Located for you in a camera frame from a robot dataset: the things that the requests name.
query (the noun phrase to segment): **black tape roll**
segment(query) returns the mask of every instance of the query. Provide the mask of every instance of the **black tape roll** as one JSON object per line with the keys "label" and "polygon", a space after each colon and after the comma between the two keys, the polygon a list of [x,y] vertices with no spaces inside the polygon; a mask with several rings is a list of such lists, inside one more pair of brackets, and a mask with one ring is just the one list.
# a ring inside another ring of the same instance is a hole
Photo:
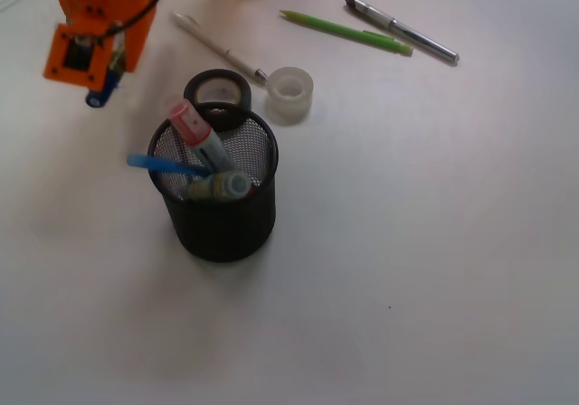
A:
{"label": "black tape roll", "polygon": [[[252,110],[252,89],[239,73],[226,69],[212,69],[201,72],[189,81],[183,92],[195,109],[206,102],[229,102],[248,111]],[[219,110],[214,112],[199,111],[217,132],[229,131],[240,127],[242,118],[222,117]]]}

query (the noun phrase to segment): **white pen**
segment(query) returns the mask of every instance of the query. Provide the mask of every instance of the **white pen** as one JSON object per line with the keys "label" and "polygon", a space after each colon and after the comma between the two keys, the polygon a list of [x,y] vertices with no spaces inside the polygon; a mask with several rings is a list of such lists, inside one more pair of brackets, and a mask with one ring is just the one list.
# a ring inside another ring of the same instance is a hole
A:
{"label": "white pen", "polygon": [[173,13],[173,19],[181,28],[192,34],[199,42],[205,44],[219,55],[224,57],[229,63],[235,66],[243,74],[264,85],[268,81],[268,76],[261,69],[254,69],[245,61],[232,53],[232,50],[225,50],[218,43],[215,43],[201,28],[201,25],[191,16]]}

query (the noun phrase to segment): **mesh cup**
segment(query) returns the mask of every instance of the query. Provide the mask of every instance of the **mesh cup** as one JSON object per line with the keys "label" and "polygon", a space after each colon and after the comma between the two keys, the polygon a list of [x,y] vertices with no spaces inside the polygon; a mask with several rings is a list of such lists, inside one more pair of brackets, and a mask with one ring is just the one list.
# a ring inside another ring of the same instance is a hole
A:
{"label": "mesh cup", "polygon": [[[179,240],[190,253],[213,262],[244,259],[263,245],[275,223],[278,145],[270,127],[249,110],[222,102],[199,104],[197,110],[210,124],[224,118],[241,121],[236,129],[218,136],[231,158],[252,179],[252,191],[234,202],[191,201],[185,198],[186,187],[199,178],[149,175],[163,195]],[[203,165],[168,120],[153,136],[148,154]]]}

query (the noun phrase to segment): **pink marker cap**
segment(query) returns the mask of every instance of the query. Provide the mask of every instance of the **pink marker cap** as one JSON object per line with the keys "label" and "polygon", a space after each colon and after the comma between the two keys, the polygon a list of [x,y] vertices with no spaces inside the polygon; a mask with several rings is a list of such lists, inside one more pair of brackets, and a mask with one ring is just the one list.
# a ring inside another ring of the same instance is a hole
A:
{"label": "pink marker cap", "polygon": [[189,146],[197,146],[211,134],[211,126],[187,99],[172,97],[167,106],[169,120]]}

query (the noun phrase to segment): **silver pen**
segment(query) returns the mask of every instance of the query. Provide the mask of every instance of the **silver pen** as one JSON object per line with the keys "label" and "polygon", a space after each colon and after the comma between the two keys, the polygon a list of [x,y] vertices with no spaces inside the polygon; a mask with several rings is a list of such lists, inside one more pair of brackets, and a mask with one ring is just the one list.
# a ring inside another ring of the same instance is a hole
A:
{"label": "silver pen", "polygon": [[207,47],[217,52],[229,63],[231,63],[238,70],[240,70],[243,74],[254,79],[261,85],[265,85],[265,83],[268,82],[268,76],[265,74],[264,71],[262,71],[261,69],[253,68],[252,66],[248,65],[245,61],[237,57],[235,54],[233,54],[232,50],[225,50],[218,43],[214,42],[204,32],[204,30],[201,28],[201,25],[199,25],[199,23],[191,16],[173,13],[173,19],[175,20],[177,25],[179,25],[181,28],[192,34],[195,38],[197,38],[199,42],[205,44]]}
{"label": "silver pen", "polygon": [[392,16],[380,12],[362,0],[346,0],[346,5],[356,12],[359,12],[372,23],[384,28],[386,31],[407,39],[416,46],[423,48],[450,64],[456,64],[460,58],[459,54],[456,52],[451,51],[434,40],[429,39],[425,35],[418,33],[409,26],[400,23]]}

